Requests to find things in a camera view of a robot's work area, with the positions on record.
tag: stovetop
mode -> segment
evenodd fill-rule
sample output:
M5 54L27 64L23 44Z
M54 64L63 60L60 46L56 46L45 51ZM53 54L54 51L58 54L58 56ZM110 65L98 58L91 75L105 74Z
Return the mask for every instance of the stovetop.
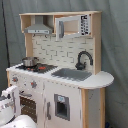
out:
M54 68L56 68L57 66L54 65L47 65L47 64L41 64L38 63L36 66L33 67L25 67L24 65L18 66L16 68L21 69L21 70L25 70L25 71L29 71L29 72L36 72L36 73L46 73Z

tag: cooking pot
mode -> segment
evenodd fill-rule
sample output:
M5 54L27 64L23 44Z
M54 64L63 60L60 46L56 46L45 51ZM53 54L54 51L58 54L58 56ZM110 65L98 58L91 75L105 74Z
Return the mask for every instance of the cooking pot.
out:
M38 57L25 57L22 59L23 65L26 67L36 66L38 61Z

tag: faucet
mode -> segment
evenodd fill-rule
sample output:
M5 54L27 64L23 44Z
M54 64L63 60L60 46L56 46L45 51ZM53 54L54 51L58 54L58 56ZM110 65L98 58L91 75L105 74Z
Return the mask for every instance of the faucet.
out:
M82 63L80 62L81 55L83 55L83 54L86 54L86 55L88 56L88 58L90 59L90 65L93 65L92 56L91 56L88 52L82 51L82 52L80 52L80 53L78 54L78 63L76 64L77 70L83 70L83 69L85 69L85 64L86 64L86 63L82 64Z

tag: cabinet door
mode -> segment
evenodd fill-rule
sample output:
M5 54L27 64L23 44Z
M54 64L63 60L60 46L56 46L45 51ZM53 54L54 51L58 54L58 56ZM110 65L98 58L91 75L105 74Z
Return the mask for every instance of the cabinet door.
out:
M90 35L90 15L77 15L55 18L56 41Z
M46 82L44 95L46 128L82 128L79 89Z

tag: gray backdrop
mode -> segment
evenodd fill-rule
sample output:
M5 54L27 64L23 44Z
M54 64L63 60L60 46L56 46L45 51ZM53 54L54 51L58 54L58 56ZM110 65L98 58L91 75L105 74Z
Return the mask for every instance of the gray backdrop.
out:
M7 87L6 68L8 67L7 61L7 48L4 29L4 19L2 10L2 1L0 0L0 95L1 90Z
M20 30L19 13L103 11L102 70L115 77L114 83L106 88L106 119L114 125L114 128L127 128L127 6L128 0L4 0L10 63L18 64L25 56L24 35Z

